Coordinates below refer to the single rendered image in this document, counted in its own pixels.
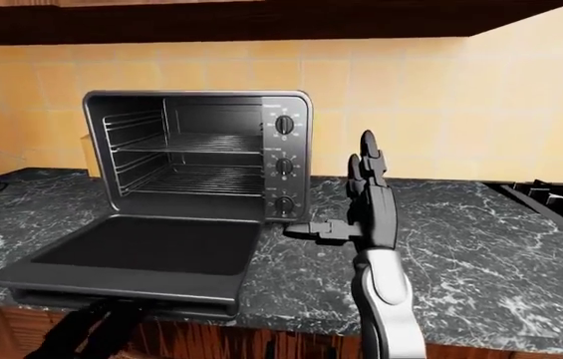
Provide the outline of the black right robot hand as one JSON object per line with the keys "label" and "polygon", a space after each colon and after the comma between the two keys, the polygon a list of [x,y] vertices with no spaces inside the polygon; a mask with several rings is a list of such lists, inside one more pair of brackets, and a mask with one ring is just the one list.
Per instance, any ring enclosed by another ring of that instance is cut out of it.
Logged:
{"label": "black right robot hand", "polygon": [[289,238],[339,246],[348,241],[358,252],[394,250],[398,235],[398,214],[392,188],[383,178],[387,165],[371,131],[364,131],[360,152],[348,159],[346,194],[350,200],[346,220],[295,223],[285,226]]}

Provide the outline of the dark wooden wall cabinet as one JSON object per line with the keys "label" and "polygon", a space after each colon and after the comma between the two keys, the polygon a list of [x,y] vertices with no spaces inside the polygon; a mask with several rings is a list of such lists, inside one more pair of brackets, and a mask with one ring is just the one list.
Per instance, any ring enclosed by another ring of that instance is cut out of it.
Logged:
{"label": "dark wooden wall cabinet", "polygon": [[469,37],[563,0],[0,0],[0,46]]}

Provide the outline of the dark grey toaster oven body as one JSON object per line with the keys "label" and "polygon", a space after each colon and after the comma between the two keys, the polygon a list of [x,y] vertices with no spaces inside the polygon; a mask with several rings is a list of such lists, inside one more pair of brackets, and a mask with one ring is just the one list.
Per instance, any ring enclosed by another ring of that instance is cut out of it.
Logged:
{"label": "dark grey toaster oven body", "polygon": [[[289,222],[301,217],[308,206],[313,105],[299,91],[92,91],[83,99],[83,109],[93,140],[109,203],[117,214],[152,217]],[[108,143],[106,116],[184,115],[234,116],[262,125],[264,185],[261,196],[224,196],[177,193],[135,193],[115,196],[108,187],[106,169],[117,153]],[[276,131],[279,116],[290,116],[294,131]],[[276,161],[288,158],[294,171],[280,176]],[[295,207],[290,214],[276,211],[275,199],[290,196]]]}

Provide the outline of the brown wooden base cabinet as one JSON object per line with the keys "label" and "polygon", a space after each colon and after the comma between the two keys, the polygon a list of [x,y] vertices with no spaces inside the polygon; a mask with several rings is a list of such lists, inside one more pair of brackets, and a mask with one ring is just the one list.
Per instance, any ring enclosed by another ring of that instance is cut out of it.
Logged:
{"label": "brown wooden base cabinet", "polygon": [[[0,359],[23,359],[63,313],[0,307]],[[427,359],[563,359],[563,355],[429,344]],[[359,337],[229,328],[189,322],[140,325],[111,359],[363,359]]]}

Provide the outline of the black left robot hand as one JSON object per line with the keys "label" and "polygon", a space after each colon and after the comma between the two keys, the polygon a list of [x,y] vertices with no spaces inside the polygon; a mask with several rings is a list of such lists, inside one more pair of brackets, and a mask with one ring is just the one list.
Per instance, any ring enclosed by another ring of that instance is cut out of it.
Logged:
{"label": "black left robot hand", "polygon": [[155,307],[154,301],[96,301],[64,316],[24,359],[109,359]]}

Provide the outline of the dark grey toaster oven door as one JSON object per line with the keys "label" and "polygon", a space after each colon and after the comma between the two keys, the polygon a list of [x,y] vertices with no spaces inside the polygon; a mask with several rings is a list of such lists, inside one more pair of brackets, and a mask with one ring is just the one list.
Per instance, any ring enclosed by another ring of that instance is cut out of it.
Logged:
{"label": "dark grey toaster oven door", "polygon": [[110,215],[0,269],[19,304],[144,301],[159,316],[229,321],[261,223]]}

